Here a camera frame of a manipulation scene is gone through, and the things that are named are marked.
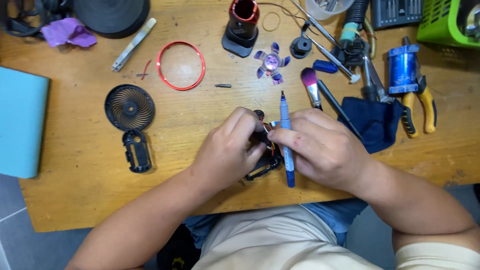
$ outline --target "yellow handle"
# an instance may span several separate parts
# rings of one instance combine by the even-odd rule
[[[437,130],[437,107],[428,86],[425,86],[425,90],[419,96],[425,107],[425,131],[432,133]]]
[[[419,136],[419,132],[415,128],[412,119],[413,101],[415,94],[412,92],[406,93],[402,98],[403,112],[402,112],[402,124],[410,138]]]

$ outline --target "hand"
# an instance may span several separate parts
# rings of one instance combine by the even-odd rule
[[[375,160],[342,123],[318,109],[290,114],[291,129],[268,139],[294,151],[295,169],[322,185],[351,192],[374,171]]]
[[[208,133],[190,166],[192,174],[218,190],[240,180],[255,167],[266,150],[265,143],[247,148],[252,133],[263,129],[255,112],[237,107],[223,125]]]

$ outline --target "green basket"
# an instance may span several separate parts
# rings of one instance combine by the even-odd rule
[[[418,41],[456,47],[480,48],[480,41],[464,36],[456,25],[460,0],[425,0]]]

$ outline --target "screwdriver set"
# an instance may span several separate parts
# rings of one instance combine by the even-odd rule
[[[419,23],[423,0],[372,0],[372,26],[375,30]]]

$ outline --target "plastic cup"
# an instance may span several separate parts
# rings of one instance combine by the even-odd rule
[[[307,13],[316,20],[326,20],[335,14],[339,14],[347,10],[353,4],[353,1],[354,0],[338,0],[338,4],[330,12],[319,7],[315,0],[305,0],[305,8],[307,10]]]

